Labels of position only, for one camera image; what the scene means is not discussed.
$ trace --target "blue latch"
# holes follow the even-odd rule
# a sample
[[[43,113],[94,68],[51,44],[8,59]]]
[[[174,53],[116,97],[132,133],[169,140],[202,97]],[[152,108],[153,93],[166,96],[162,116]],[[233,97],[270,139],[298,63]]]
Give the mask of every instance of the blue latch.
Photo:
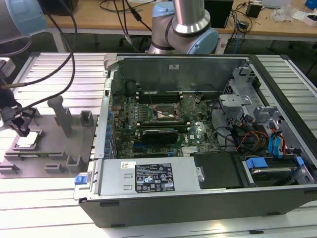
[[[276,155],[279,158],[282,158],[282,155],[279,154],[279,145],[281,143],[281,138],[276,137],[275,144],[274,144],[274,133],[271,134],[268,142],[268,151],[270,153],[273,152],[273,155]]]
[[[268,167],[264,157],[253,157],[246,160],[249,169]]]
[[[273,149],[273,155],[278,156],[279,158],[282,158],[282,155],[279,154],[279,145],[281,143],[281,138],[277,137],[275,140],[275,145],[274,145],[274,149]]]
[[[304,160],[302,159],[302,157],[297,156],[296,160],[297,160],[297,163],[298,163],[299,166],[304,165]]]
[[[87,184],[87,176],[78,175],[75,177],[75,185]]]

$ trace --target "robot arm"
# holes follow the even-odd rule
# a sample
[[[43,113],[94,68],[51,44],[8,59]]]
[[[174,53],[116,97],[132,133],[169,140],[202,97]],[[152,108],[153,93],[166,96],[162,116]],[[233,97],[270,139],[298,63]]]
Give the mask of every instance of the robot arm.
[[[210,54],[218,43],[218,32],[204,0],[173,0],[153,8],[150,54]]]
[[[37,0],[0,0],[0,44],[31,37],[47,29],[44,14]],[[0,58],[0,86],[15,66],[11,59]],[[20,112],[21,105],[15,100],[11,89],[0,88],[0,130],[14,129],[20,136],[27,136],[28,128],[36,110]]]

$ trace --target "electronic component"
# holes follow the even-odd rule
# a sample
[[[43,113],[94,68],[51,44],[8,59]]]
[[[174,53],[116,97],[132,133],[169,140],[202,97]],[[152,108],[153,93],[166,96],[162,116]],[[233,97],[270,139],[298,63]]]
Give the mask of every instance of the electronic component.
[[[178,138],[177,130],[144,130],[142,142],[147,144],[175,144]]]
[[[248,17],[257,18],[259,16],[260,11],[262,10],[262,7],[263,7],[263,4],[260,4],[257,2],[250,2],[246,10],[246,15]]]
[[[250,24],[246,21],[239,21],[239,23],[238,23],[238,27],[242,30],[247,30],[249,25]]]

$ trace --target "blue tab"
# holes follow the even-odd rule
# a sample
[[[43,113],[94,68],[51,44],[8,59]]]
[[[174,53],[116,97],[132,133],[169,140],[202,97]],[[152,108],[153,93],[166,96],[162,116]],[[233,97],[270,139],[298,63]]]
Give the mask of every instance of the blue tab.
[[[87,184],[87,176],[76,176],[75,185]]]
[[[274,149],[273,149],[273,155],[278,156],[279,158],[282,158],[282,155],[279,154],[279,145],[281,143],[281,138],[277,137],[275,140],[275,145],[274,145]]]
[[[302,166],[302,165],[305,164],[305,163],[304,163],[304,160],[303,160],[302,157],[300,157],[300,156],[297,156],[296,160],[297,160],[297,163],[298,163],[299,166]]]
[[[246,163],[247,163],[247,166],[248,166],[249,169],[253,169],[253,168],[267,168],[268,167],[264,157],[249,158],[246,161]]]

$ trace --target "workbench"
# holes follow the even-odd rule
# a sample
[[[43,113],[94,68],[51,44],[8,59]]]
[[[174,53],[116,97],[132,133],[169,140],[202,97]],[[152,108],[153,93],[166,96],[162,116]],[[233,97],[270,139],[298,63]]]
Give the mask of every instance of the workbench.
[[[306,0],[293,0],[293,7],[298,10],[307,10],[304,6]],[[78,6],[74,12],[74,17],[78,25],[79,33],[89,34],[120,34],[123,35],[117,14],[108,12],[99,7],[101,0],[79,0]],[[233,9],[245,0],[235,0]],[[117,3],[118,9],[122,9],[121,1]],[[142,20],[152,27],[152,9],[154,4],[146,4],[139,7]],[[110,9],[115,9],[113,2],[110,1]],[[240,9],[241,12],[246,11],[246,7]],[[293,22],[274,22],[271,19],[273,9],[263,9],[258,18],[252,18],[253,27],[246,34],[246,39],[254,40],[281,40],[281,41],[317,41],[317,30],[315,27],[310,27],[302,21],[295,20]],[[128,13],[127,27],[130,35],[150,35],[151,32],[144,25],[137,22],[132,14]],[[69,16],[53,16],[58,25],[65,33],[74,33],[74,26]],[[238,13],[239,20],[248,21],[243,15]],[[52,22],[47,18],[49,32],[52,33],[58,52],[66,52],[65,44],[60,33],[54,27]],[[216,54],[223,54],[234,30],[232,17],[229,18],[227,27],[217,29],[219,32],[219,42],[216,48]]]
[[[27,82],[52,72],[68,54],[42,53],[30,57],[15,82]],[[63,105],[69,107],[73,115],[81,110],[100,113],[104,82],[104,53],[75,53],[76,74],[70,89],[63,94]],[[269,70],[277,64],[284,75],[270,72],[277,82],[283,80],[307,81],[291,61],[282,64],[279,56],[263,56]],[[16,99],[27,105],[37,99],[52,95],[64,88],[70,80],[71,62],[56,75],[39,84],[18,88]],[[288,91],[288,98],[295,97],[294,105],[303,104],[298,92]],[[41,114],[53,114],[46,103],[37,107]],[[0,161],[15,137],[13,130],[0,131]],[[167,238],[167,237],[237,237],[253,234],[253,238],[313,237],[317,234],[317,201],[305,204],[286,215],[225,219],[179,224],[162,224],[126,228],[100,229],[73,199],[74,178],[17,178],[0,179],[0,237],[105,237],[105,238]]]

